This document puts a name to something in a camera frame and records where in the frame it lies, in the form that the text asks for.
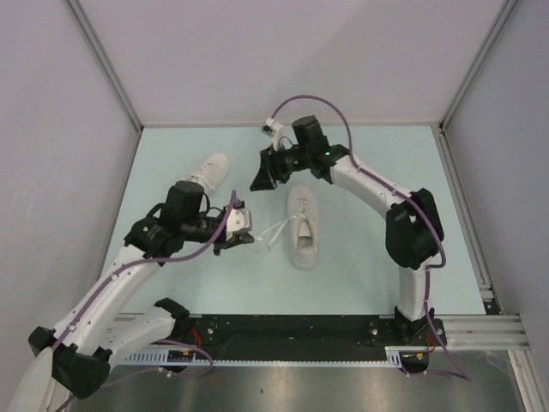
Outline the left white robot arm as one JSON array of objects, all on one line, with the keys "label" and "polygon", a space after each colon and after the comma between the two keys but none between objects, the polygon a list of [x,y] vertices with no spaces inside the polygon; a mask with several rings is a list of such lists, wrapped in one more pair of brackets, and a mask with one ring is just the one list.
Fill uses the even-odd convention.
[{"label": "left white robot arm", "polygon": [[217,215],[209,213],[204,185],[176,182],[162,203],[134,223],[106,272],[52,328],[38,326],[28,343],[35,356],[48,354],[48,374],[78,399],[93,395],[125,357],[150,343],[182,342],[189,312],[165,298],[123,331],[110,330],[119,311],[165,264],[190,261],[207,249],[214,255],[254,238],[251,212],[232,194]]}]

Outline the white sneaker with laces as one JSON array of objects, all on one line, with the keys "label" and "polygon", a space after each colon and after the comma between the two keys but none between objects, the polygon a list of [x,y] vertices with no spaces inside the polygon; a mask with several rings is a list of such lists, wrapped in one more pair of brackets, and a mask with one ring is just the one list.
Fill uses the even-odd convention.
[{"label": "white sneaker with laces", "polygon": [[270,251],[289,226],[289,253],[298,270],[312,270],[318,258],[320,229],[317,198],[307,185],[295,185],[287,195],[287,217],[255,236],[261,247]]}]

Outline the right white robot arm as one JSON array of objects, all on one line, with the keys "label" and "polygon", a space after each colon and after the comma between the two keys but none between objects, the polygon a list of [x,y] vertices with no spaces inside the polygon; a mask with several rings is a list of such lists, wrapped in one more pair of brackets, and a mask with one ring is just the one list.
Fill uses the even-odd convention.
[{"label": "right white robot arm", "polygon": [[443,227],[434,196],[425,188],[409,191],[359,163],[348,146],[330,144],[314,116],[293,122],[297,139],[289,148],[282,140],[284,127],[268,118],[261,131],[271,139],[260,153],[260,166],[250,189],[270,191],[291,175],[308,170],[356,196],[385,220],[385,248],[399,268],[399,301],[395,333],[405,344],[415,344],[435,333],[430,298],[430,272],[443,267]]}]

